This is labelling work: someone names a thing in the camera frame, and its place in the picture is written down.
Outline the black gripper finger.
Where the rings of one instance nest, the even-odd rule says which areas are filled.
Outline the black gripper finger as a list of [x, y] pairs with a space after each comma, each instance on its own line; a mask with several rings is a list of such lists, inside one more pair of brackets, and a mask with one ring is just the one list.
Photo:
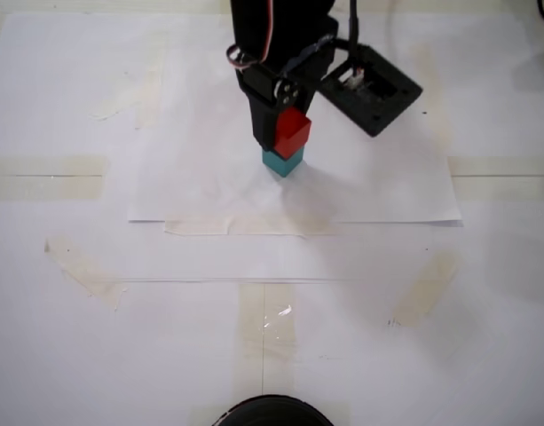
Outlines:
[[275, 146], [277, 111], [272, 104], [257, 97], [249, 97], [253, 136], [264, 151]]
[[295, 103], [293, 105], [301, 114], [307, 115], [311, 106], [315, 90], [299, 87], [295, 92]]

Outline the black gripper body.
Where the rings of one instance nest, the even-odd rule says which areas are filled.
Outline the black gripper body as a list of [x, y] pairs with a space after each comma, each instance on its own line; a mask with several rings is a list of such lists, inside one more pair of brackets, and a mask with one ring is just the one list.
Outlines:
[[234, 13], [232, 18], [230, 64], [247, 99], [292, 107], [294, 92], [313, 89], [311, 83], [326, 74], [334, 58], [338, 23], [327, 13]]

